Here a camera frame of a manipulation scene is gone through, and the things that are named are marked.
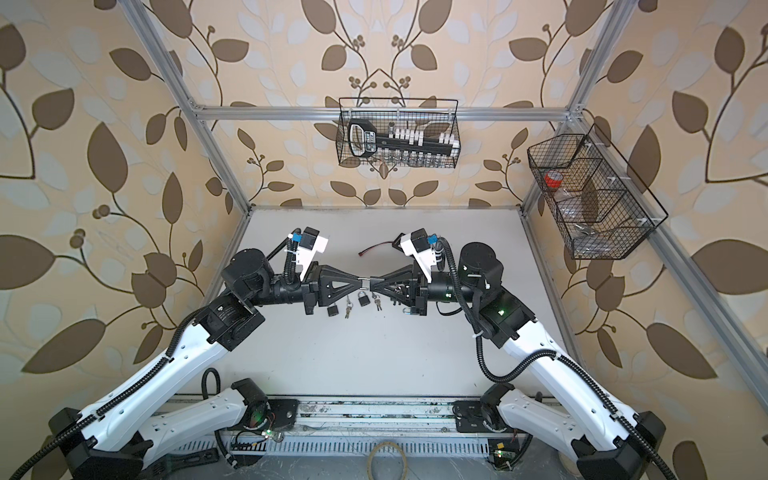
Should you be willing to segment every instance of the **black padlock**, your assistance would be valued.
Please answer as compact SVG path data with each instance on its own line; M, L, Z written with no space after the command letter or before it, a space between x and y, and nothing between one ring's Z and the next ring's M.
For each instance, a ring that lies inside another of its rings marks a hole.
M360 302L360 306L366 306L371 303L371 299L368 298L365 292L359 292L357 294L357 300Z

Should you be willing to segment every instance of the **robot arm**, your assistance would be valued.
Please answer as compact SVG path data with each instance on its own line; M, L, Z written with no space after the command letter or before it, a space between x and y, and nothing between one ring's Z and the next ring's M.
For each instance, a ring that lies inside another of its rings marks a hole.
M655 449L664 424L650 412L638 415L606 393L568 357L533 312L501 285L503 266L491 247L469 243L455 265L445 239L417 230L400 242L403 252L414 257L414 264L368 279L314 262L314 254L327 244L317 230L293 233L284 243L288 258L282 274L273 272L260 250L238 252L222 274L227 288L180 324L168 350L97 402L81 411L64 409L56 414L49 422L54 440L12 480L20 479L55 448L65 454L75 480L128 480L162 455L212 430L238 426L269 438L269 432L255 425L265 418L268 402L250 379L177 412L152 415L182 385L237 348L264 322L257 307L303 303L305 313L312 314L315 306L332 305L366 287L399 301L412 315L426 315L428 301L462 306L475 330L481 369L497 383L483 396L486 422L493 429L509 425L530 432L577 461L588 480L635 480L649 458L660 468L663 465ZM444 260L448 272L432 269ZM303 267L299 274L292 263ZM334 283L343 286L334 287ZM518 367L503 377L490 373L482 359L480 336L518 360ZM570 415L534 404L508 383L525 368L532 369Z

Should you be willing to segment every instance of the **wallpaper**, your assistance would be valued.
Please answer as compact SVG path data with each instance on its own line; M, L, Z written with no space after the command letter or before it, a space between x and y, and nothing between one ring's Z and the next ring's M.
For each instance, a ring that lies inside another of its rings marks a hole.
M670 212L669 226L768 348L768 4L660 2L637 12L587 117ZM612 71L634 52L623 81Z
M333 123L218 123L214 135L258 206L518 205L531 186L525 149L551 136L547 122L466 122L458 126L462 152L456 168L388 167L364 159L357 167L342 167ZM218 183L211 187L216 193Z
M51 415L169 341L240 220L206 188L208 159L113 7L0 2L3 478ZM62 461L49 455L34 478L58 479Z
M639 2L586 110L764 349L766 20L765 2ZM664 420L678 478L765 476L768 417L652 247L574 261L543 202L530 218L587 367Z
M198 104L565 106L607 0L148 0Z

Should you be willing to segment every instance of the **white tabletop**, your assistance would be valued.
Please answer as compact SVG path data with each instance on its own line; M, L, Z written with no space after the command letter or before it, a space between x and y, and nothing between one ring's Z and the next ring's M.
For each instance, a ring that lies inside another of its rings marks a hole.
M536 313L552 338L562 344L544 284L515 210L256 210L240 248L269 253L294 228L312 227L329 238L315 257L361 277L383 275L412 264L390 246L357 253L398 233L425 228L450 242L454 256L465 243L490 245L504 264L502 282ZM285 253L272 265L282 271ZM472 328L463 315L440 316L429 304L427 316L410 316L402 305L382 298L383 311L371 302L344 318L328 317L324 307L306 316L302 304L259 308L266 322L214 366L224 385L250 377L264 392L281 395L478 396L490 385L478 367ZM452 304L441 305L443 311ZM490 370L504 375L516 362L485 341ZM515 386L529 395L548 392L529 373ZM181 392L199 392L195 379Z

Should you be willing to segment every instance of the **black wire basket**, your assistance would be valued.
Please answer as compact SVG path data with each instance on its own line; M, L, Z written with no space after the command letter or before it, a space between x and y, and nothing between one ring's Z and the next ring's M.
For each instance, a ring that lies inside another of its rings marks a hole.
M528 149L528 163L574 260L621 260L669 216L627 162L617 171L601 153L604 134L561 134ZM662 214L648 211L632 194L648 193Z
M340 98L339 165L455 168L462 150L457 108L444 98Z

